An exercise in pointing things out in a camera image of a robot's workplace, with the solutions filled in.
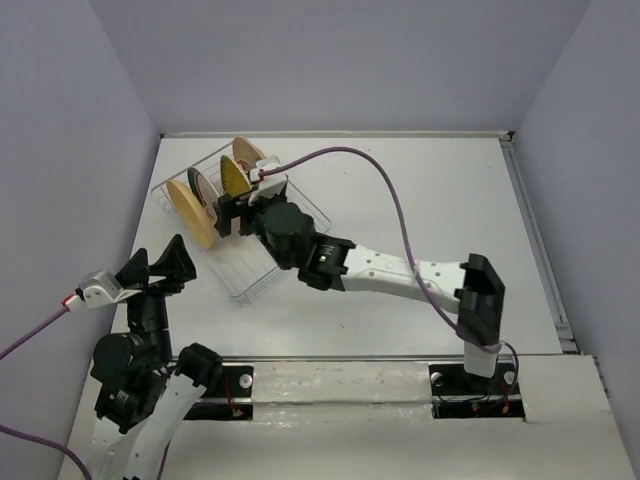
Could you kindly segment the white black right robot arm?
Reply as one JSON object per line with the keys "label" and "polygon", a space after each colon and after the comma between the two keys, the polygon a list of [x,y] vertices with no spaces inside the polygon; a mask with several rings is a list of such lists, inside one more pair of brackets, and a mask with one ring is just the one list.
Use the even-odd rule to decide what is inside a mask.
{"label": "white black right robot arm", "polygon": [[313,218],[282,194],[258,200],[225,194],[217,211],[215,228],[221,236],[230,235],[237,220],[241,235],[255,236],[280,269],[295,270],[310,288],[429,303],[445,314],[464,343],[462,384],[482,392],[496,381],[506,287],[485,256],[424,262],[383,254],[318,232]]}

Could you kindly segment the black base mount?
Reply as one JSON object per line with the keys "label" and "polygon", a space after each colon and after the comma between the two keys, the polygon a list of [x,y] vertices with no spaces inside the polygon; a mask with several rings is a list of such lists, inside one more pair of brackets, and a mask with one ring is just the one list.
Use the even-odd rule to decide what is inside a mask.
{"label": "black base mount", "polygon": [[250,421],[253,419],[254,366],[248,363],[223,365],[222,377],[194,403],[187,421]]}
{"label": "black base mount", "polygon": [[453,363],[430,365],[429,375],[436,420],[525,419],[512,364],[500,363],[491,378],[471,375]]}

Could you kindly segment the green yellow bamboo tray plate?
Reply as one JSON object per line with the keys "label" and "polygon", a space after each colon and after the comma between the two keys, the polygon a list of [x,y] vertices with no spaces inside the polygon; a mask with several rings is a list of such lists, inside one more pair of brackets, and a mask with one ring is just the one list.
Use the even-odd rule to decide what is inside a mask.
{"label": "green yellow bamboo tray plate", "polygon": [[219,167],[222,188],[226,194],[237,197],[252,189],[245,170],[234,159],[222,155]]}

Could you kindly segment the beige bird oval plate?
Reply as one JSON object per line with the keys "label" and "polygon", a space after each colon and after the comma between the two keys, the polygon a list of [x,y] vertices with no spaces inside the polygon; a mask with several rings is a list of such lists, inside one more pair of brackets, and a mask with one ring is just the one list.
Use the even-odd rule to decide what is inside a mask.
{"label": "beige bird oval plate", "polygon": [[245,171],[256,167],[256,163],[266,158],[266,155],[245,137],[235,137],[232,141],[233,158]]}

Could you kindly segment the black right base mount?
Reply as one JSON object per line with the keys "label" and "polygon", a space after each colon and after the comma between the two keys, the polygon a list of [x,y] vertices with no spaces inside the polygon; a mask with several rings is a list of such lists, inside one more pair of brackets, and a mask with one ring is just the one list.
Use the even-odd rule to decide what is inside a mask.
{"label": "black right base mount", "polygon": [[430,365],[429,375],[436,420],[525,419],[512,364],[500,363],[491,378],[471,375],[453,363]]}

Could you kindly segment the white plate green red rim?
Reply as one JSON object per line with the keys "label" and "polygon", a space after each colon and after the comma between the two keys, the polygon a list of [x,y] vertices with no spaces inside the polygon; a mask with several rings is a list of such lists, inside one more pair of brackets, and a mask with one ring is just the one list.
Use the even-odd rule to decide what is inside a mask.
{"label": "white plate green red rim", "polygon": [[195,167],[190,167],[187,170],[187,178],[193,195],[202,205],[213,225],[216,225],[218,220],[219,194],[213,183]]}

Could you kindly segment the plain beige round plate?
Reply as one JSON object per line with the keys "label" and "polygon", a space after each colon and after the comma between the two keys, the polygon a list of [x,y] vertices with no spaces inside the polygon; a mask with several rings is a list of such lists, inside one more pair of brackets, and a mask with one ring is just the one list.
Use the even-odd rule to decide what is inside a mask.
{"label": "plain beige round plate", "polygon": [[192,237],[203,249],[214,243],[213,223],[191,189],[177,180],[165,183],[171,203]]}

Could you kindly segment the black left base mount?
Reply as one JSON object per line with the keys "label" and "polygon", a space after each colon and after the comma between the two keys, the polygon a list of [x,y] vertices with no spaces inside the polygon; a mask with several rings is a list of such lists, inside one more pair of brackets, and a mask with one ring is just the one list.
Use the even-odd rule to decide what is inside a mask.
{"label": "black left base mount", "polygon": [[254,366],[248,363],[223,365],[222,377],[194,403],[187,421],[250,421],[253,419]]}

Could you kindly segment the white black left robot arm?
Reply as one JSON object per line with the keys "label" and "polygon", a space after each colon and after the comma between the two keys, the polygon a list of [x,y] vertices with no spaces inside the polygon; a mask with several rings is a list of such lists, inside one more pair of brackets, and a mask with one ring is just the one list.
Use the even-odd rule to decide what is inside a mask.
{"label": "white black left robot arm", "polygon": [[98,271],[80,286],[90,309],[123,303],[127,331],[95,344],[90,376],[99,382],[89,471],[95,479],[152,479],[191,407],[215,392],[222,357],[193,343],[172,352],[166,299],[196,279],[176,234],[155,263],[141,248],[121,270]]}

